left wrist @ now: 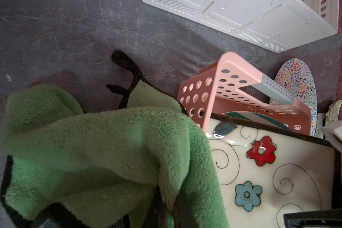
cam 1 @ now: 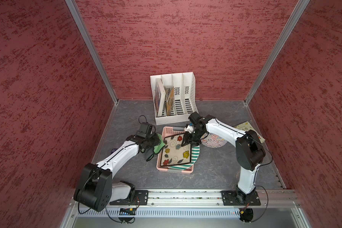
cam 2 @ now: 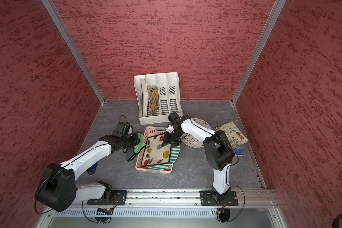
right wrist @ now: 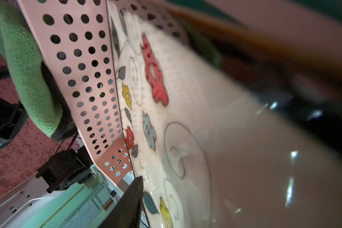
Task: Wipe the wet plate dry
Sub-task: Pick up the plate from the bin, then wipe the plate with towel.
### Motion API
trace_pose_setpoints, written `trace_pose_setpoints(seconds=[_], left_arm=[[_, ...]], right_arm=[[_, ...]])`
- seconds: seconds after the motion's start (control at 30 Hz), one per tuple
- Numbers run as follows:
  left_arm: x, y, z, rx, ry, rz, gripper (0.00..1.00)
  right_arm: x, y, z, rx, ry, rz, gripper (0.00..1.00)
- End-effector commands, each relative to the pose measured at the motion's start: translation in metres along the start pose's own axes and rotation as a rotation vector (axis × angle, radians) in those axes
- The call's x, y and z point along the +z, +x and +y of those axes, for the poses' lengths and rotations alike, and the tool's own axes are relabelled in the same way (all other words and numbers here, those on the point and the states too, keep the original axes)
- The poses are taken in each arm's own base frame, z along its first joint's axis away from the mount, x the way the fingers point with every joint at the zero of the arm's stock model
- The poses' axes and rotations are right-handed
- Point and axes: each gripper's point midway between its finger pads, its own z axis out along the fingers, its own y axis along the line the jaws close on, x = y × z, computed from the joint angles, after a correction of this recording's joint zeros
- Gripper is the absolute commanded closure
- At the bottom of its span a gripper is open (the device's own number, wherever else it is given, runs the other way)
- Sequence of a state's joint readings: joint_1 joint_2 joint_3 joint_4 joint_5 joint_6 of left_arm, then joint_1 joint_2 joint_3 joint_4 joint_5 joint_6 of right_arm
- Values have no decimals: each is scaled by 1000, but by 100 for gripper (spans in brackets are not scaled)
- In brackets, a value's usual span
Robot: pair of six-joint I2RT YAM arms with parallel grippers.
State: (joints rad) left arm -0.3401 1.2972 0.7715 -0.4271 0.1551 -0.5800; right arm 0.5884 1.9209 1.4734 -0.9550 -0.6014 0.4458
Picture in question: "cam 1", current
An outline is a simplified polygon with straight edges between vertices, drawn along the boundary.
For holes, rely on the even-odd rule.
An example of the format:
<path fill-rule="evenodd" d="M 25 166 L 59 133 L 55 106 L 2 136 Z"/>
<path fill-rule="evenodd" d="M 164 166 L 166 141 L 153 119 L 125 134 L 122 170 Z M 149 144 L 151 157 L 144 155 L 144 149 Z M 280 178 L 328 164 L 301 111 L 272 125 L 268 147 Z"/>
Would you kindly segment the green microfibre cloth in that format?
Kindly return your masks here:
<path fill-rule="evenodd" d="M 144 149 L 144 157 L 146 161 L 150 161 L 154 156 L 158 155 L 162 149 L 165 147 L 165 143 L 162 140 L 162 136 L 155 133 L 146 142 L 146 147 Z"/>

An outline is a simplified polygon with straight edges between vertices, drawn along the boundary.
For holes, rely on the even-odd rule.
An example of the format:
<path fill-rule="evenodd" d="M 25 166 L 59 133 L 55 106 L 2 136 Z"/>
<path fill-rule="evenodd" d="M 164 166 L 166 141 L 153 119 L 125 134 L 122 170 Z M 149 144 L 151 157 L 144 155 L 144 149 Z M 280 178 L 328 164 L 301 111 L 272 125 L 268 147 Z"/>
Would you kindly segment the square floral plate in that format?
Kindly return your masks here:
<path fill-rule="evenodd" d="M 165 137 L 161 151 L 160 167 L 189 167 L 192 164 L 192 148 L 190 144 L 182 146 L 185 133 Z"/>

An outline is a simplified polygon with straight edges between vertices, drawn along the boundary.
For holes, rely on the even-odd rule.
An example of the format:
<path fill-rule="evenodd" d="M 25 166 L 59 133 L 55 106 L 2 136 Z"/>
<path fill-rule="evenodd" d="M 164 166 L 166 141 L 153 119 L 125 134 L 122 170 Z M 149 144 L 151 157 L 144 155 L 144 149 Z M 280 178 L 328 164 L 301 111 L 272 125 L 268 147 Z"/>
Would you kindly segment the colourful squiggle round plate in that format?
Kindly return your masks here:
<path fill-rule="evenodd" d="M 227 141 L 216 134 L 207 133 L 201 138 L 201 143 L 209 148 L 220 148 L 224 146 Z"/>

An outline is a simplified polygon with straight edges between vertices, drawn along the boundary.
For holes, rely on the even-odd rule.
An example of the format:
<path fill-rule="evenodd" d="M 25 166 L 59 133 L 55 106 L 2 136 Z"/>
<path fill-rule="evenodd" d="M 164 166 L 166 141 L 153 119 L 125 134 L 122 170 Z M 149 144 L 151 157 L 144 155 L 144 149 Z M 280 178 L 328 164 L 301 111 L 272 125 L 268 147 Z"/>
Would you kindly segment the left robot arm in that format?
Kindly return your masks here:
<path fill-rule="evenodd" d="M 162 136 L 154 133 L 147 137 L 129 136 L 110 156 L 96 164 L 88 163 L 81 173 L 74 192 L 74 201 L 101 212 L 113 201 L 125 200 L 132 186 L 125 182 L 113 184 L 117 172 L 139 153 L 150 160 L 163 148 Z"/>

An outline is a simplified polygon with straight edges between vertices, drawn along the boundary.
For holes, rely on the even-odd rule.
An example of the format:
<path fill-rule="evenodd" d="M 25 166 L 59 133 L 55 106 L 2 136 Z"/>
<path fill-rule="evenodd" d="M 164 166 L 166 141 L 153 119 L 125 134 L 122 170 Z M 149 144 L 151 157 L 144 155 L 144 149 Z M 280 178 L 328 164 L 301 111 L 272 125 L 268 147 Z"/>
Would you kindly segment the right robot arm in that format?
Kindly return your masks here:
<path fill-rule="evenodd" d="M 213 116 L 202 117 L 197 112 L 189 116 L 189 121 L 191 124 L 185 128 L 181 145 L 199 146 L 205 134 L 214 134 L 236 148 L 236 159 L 241 167 L 235 190 L 236 201 L 247 205 L 256 192 L 257 171 L 266 156 L 258 134 L 253 130 L 238 130 Z"/>

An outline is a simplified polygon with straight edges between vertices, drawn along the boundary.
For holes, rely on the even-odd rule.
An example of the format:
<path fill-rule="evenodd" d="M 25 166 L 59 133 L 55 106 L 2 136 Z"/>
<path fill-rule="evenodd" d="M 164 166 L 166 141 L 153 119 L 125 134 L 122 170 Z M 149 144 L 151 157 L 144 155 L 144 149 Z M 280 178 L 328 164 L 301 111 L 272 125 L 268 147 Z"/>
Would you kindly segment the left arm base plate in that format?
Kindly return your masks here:
<path fill-rule="evenodd" d="M 134 190 L 126 199 L 119 199 L 110 202 L 111 206 L 145 206 L 147 205 L 149 191 L 147 190 Z"/>

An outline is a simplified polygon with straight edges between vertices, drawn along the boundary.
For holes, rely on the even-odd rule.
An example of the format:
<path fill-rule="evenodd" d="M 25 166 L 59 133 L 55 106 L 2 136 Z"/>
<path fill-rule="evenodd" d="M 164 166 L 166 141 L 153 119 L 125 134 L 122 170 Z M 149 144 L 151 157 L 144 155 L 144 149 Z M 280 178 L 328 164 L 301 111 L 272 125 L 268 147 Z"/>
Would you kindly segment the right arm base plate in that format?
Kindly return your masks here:
<path fill-rule="evenodd" d="M 221 191 L 221 198 L 224 206 L 261 206 L 261 202 L 256 191 L 245 194 L 240 191 Z"/>

